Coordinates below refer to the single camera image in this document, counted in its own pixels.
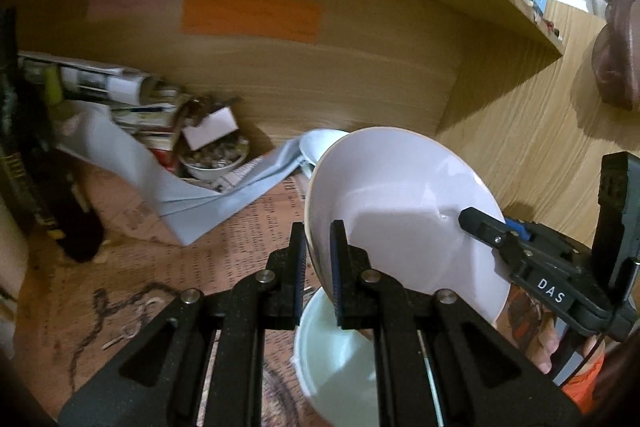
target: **bowl of coins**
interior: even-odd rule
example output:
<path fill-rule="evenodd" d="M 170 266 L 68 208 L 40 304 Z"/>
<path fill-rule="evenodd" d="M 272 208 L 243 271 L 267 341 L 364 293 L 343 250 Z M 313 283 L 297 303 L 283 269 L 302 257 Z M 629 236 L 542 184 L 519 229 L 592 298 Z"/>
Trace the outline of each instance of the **bowl of coins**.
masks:
<path fill-rule="evenodd" d="M 249 140 L 237 133 L 195 151 L 183 150 L 178 158 L 194 178 L 211 182 L 241 166 L 249 154 Z"/>

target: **wooden wall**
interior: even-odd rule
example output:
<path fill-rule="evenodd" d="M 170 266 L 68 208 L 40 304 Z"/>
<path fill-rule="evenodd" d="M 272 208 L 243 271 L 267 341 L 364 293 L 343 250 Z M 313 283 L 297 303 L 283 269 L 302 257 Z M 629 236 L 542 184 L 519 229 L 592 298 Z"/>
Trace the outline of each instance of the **wooden wall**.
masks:
<path fill-rule="evenodd" d="M 180 33 L 182 0 L 0 0 L 18 7 L 24 50 L 142 68 L 189 90 L 238 94 L 257 150 L 317 126 L 388 124 L 433 136 L 469 37 L 470 20 L 434 0 L 313 0 L 316 44 Z"/>
<path fill-rule="evenodd" d="M 478 24 L 436 139 L 476 170 L 506 213 L 590 245 L 600 160 L 640 155 L 640 113 L 598 95 L 591 49 L 604 20 L 555 2 L 546 15 L 566 45 L 553 63 L 539 45 Z"/>

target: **black gripper frame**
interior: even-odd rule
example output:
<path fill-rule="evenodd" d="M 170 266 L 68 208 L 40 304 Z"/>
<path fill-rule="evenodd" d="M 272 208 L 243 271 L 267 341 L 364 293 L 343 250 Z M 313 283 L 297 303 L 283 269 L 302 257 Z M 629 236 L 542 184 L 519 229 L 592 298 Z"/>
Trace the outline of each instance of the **black gripper frame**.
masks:
<path fill-rule="evenodd" d="M 294 223 L 265 270 L 209 296 L 184 291 L 71 397 L 60 427 L 195 426 L 216 344 L 204 426 L 259 426 L 264 331 L 299 324 L 305 267 Z"/>
<path fill-rule="evenodd" d="M 425 295 L 372 270 L 342 221 L 331 248 L 338 325 L 373 329 L 381 427 L 578 423 L 574 403 L 455 293 Z"/>
<path fill-rule="evenodd" d="M 603 156 L 598 203 L 592 250 L 540 223 L 523 223 L 530 234 L 524 239 L 476 208 L 458 218 L 465 232 L 497 248 L 511 282 L 569 326 L 552 355 L 552 378 L 588 337 L 604 333 L 623 342 L 638 320 L 630 293 L 640 267 L 640 159 Z"/>

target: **white card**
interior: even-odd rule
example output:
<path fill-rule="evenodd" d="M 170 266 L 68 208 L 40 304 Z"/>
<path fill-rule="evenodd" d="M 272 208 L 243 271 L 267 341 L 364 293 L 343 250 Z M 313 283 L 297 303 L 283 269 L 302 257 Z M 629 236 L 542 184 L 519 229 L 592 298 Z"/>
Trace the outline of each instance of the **white card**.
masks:
<path fill-rule="evenodd" d="M 189 147 L 194 151 L 236 130 L 238 130 L 238 124 L 234 114 L 230 108 L 223 107 L 203 118 L 199 126 L 184 127 L 182 133 Z"/>

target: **red object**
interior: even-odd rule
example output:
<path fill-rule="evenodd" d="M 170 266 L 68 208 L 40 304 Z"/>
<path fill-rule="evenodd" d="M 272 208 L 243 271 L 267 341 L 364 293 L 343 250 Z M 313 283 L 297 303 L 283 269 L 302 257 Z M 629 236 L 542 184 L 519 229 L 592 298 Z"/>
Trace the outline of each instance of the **red object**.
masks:
<path fill-rule="evenodd" d="M 593 409 L 593 390 L 596 387 L 596 380 L 603 362 L 604 355 L 585 374 L 573 377 L 562 388 L 564 393 L 580 408 L 582 414 L 587 414 Z"/>
<path fill-rule="evenodd" d="M 167 169 L 171 174 L 175 173 L 175 169 L 178 166 L 178 158 L 174 156 L 172 151 L 162 151 L 160 149 L 149 149 L 156 159 L 158 163 Z"/>

